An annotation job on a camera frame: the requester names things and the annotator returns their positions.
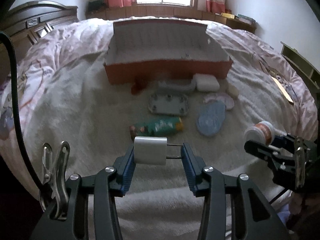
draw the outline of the wooden shelf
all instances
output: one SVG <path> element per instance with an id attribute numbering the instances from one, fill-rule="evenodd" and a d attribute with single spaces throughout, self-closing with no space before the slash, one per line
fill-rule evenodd
<path id="1" fill-rule="evenodd" d="M 283 45 L 281 55 L 297 71 L 310 91 L 319 90 L 320 72 L 306 60 L 296 49 L 292 49 L 281 41 Z"/>

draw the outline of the cardboard box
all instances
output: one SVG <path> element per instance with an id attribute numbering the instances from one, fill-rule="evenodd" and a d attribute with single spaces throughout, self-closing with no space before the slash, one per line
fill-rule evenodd
<path id="1" fill-rule="evenodd" d="M 105 57 L 110 84 L 190 79 L 196 73 L 227 77 L 232 60 L 208 36 L 207 25 L 168 19 L 139 19 L 114 23 Z"/>

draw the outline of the wooden bed frame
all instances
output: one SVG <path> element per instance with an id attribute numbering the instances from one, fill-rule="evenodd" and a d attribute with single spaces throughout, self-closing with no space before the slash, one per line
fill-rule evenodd
<path id="1" fill-rule="evenodd" d="M 78 22 L 77 6 L 65 6 L 51 1 L 32 1 L 11 9 L 0 22 L 0 30 L 11 37 L 17 62 L 22 60 L 28 49 L 53 29 Z M 9 57 L 0 44 L 0 84 L 10 72 Z"/>

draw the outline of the white fluffy blanket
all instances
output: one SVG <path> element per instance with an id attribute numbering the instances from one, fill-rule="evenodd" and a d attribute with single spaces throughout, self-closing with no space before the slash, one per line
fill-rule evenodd
<path id="1" fill-rule="evenodd" d="M 266 120 L 278 131 L 315 138 L 314 100 L 290 65 L 258 37 L 214 22 L 198 22 L 208 24 L 207 34 L 233 59 L 227 80 L 240 95 L 233 110 L 226 112 L 220 132 L 206 138 L 196 129 L 204 94 L 195 92 L 189 97 L 184 132 L 170 137 L 169 142 L 188 142 L 195 155 L 224 174 L 247 173 L 270 200 L 281 188 L 272 183 L 267 164 L 244 151 L 244 130 Z M 125 153 L 131 143 L 131 124 L 154 118 L 147 107 L 154 84 L 133 96 L 131 85 L 108 83 L 103 51 L 112 35 L 109 21 L 74 23 L 47 34 L 21 62 L 19 75 L 28 77 L 20 95 L 21 124 L 29 157 L 39 175 L 44 142 L 55 150 L 63 140 L 70 143 L 67 177 L 73 173 L 92 175 Z M 272 69 L 292 85 L 297 95 L 294 106 L 268 74 Z M 226 81 L 219 82 L 221 91 L 225 90 Z M 22 163 L 14 130 L 0 141 L 0 152 L 13 174 L 36 197 L 37 189 Z M 116 203 L 124 239 L 197 236 L 203 200 L 189 191 L 180 161 L 168 160 L 164 167 L 137 165 L 129 192 Z M 227 222 L 229 229 L 230 216 Z M 92 222 L 89 225 L 94 238 Z"/>

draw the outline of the blue gripper pad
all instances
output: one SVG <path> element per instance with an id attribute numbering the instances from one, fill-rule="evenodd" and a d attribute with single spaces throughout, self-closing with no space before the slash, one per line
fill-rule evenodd
<path id="1" fill-rule="evenodd" d="M 123 195 L 125 195 L 129 191 L 135 168 L 136 168 L 136 164 L 133 161 L 133 151 L 132 151 L 132 154 L 130 155 L 128 163 L 123 172 L 122 186 L 120 189 Z"/>
<path id="2" fill-rule="evenodd" d="M 109 182 L 109 188 L 117 197 L 123 197 L 130 188 L 136 164 L 133 161 L 133 144 L 124 156 L 116 159 L 113 166 L 116 168 L 115 178 Z"/>
<path id="3" fill-rule="evenodd" d="M 202 168 L 205 166 L 203 159 L 199 156 L 194 156 L 187 143 L 184 143 L 181 147 L 181 157 L 190 191 L 196 197 L 204 196 L 209 189 L 209 183 L 202 175 Z"/>

